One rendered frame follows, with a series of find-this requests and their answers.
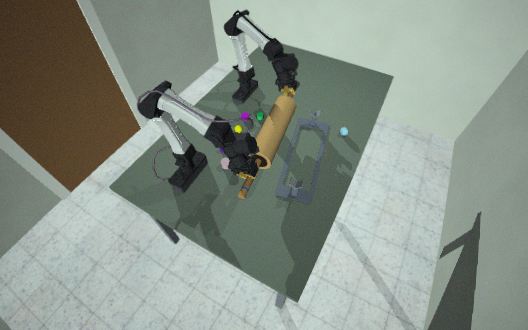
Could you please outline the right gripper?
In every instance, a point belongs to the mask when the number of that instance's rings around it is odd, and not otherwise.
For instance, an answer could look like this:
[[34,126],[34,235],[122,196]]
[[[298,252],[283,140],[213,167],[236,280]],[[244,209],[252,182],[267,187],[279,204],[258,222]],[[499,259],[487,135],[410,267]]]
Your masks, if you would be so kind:
[[249,176],[255,179],[258,174],[257,163],[254,162],[253,156],[245,156],[244,154],[237,154],[234,157],[228,157],[230,160],[228,168],[231,169],[234,175],[247,178]]

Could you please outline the tan wooden bar with red band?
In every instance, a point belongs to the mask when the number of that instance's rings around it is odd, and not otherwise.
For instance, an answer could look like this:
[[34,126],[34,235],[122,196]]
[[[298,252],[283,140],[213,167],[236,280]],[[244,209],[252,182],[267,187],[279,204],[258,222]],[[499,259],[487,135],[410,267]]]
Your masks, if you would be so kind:
[[[255,155],[248,156],[254,157],[253,160],[257,163],[258,169],[268,169],[272,164],[296,109],[296,103],[292,97],[293,94],[289,91],[287,96],[279,96],[276,99],[256,137],[257,146],[259,146],[260,151]],[[238,194],[239,198],[245,199],[253,180],[254,179],[247,176]]]

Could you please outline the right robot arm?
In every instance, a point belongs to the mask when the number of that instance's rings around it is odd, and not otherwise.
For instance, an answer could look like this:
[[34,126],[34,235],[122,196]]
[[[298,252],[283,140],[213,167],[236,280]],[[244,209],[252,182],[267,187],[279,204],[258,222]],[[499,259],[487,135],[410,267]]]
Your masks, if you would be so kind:
[[183,136],[171,114],[194,127],[207,140],[211,140],[227,157],[237,154],[255,155],[260,151],[256,139],[248,132],[233,132],[229,122],[210,121],[209,119],[225,119],[208,114],[188,103],[171,90],[171,85],[168,81],[162,82],[152,90],[159,90],[162,95],[158,92],[149,93],[137,106],[144,117],[157,124],[171,145],[172,154],[177,160],[175,165],[179,168],[168,180],[170,184],[181,188],[206,158],[205,154],[196,151],[193,144]]

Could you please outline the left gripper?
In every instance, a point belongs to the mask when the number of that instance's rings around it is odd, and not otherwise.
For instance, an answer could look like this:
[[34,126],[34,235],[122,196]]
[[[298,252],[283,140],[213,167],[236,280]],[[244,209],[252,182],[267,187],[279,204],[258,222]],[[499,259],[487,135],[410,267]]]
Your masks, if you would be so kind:
[[284,95],[288,95],[289,93],[288,88],[289,88],[291,92],[292,90],[294,91],[292,92],[292,94],[294,95],[298,88],[297,81],[295,80],[295,77],[294,77],[295,75],[292,74],[289,76],[288,71],[283,71],[281,73],[276,72],[276,75],[277,75],[277,79],[275,81],[275,85],[278,85],[279,91]]

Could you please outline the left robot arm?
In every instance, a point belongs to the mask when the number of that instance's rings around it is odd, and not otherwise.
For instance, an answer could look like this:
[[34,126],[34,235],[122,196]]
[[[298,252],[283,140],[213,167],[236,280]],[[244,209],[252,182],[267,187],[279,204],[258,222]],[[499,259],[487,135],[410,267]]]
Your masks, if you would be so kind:
[[[265,33],[260,27],[258,27],[248,16],[249,11],[244,10],[242,13],[247,17],[247,19],[252,22],[260,31]],[[240,15],[240,14],[239,14]],[[249,60],[246,44],[245,44],[245,34],[244,32],[252,38],[263,50],[263,53],[267,56],[268,61],[272,61],[272,66],[275,72],[281,73],[283,71],[288,71],[289,75],[297,75],[296,69],[298,68],[298,60],[295,58],[295,54],[284,54],[284,49],[282,44],[273,42],[269,40],[262,32],[260,32],[253,24],[251,24],[244,16],[239,16],[238,14],[232,16],[225,24],[224,31],[230,36],[230,39],[233,42],[237,60],[238,60],[238,82],[240,82],[240,89],[238,89],[233,95],[232,98],[243,101],[244,98],[252,91],[252,89],[258,84],[257,80],[252,78],[255,76],[254,67]],[[236,28],[236,29],[235,29]],[[237,32],[238,31],[238,32]],[[239,32],[240,31],[240,32]],[[272,36],[265,33],[269,38],[277,40]],[[278,40],[277,40],[278,41]],[[279,55],[278,55],[279,54]],[[276,56],[276,57],[275,57]],[[281,60],[277,60],[281,59]],[[293,70],[293,71],[290,71]]]

